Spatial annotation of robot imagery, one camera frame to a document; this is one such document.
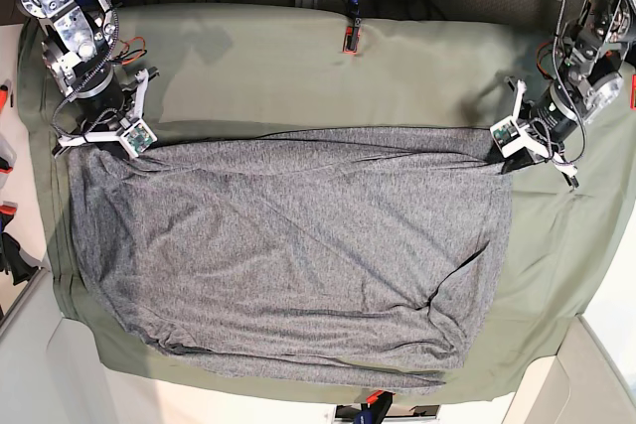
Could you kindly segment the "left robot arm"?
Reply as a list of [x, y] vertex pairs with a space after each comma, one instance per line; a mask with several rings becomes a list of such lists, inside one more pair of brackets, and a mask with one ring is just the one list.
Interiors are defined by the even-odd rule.
[[577, 168], [564, 142], [574, 131], [584, 133], [619, 96], [620, 69], [634, 45], [635, 0], [584, 0], [573, 25], [558, 21], [549, 51], [554, 72], [543, 95], [526, 100], [526, 84], [507, 80], [512, 112], [490, 128], [503, 173], [551, 163], [577, 188]]

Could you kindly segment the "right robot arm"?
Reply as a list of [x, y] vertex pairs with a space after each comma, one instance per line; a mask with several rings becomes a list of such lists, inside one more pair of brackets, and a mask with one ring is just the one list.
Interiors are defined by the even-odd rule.
[[130, 61], [120, 50], [120, 24], [111, 0], [16, 0], [44, 34], [42, 58], [63, 98], [50, 124], [54, 156], [86, 144], [113, 144], [137, 158], [157, 140], [143, 118], [155, 68], [121, 82], [116, 68]]

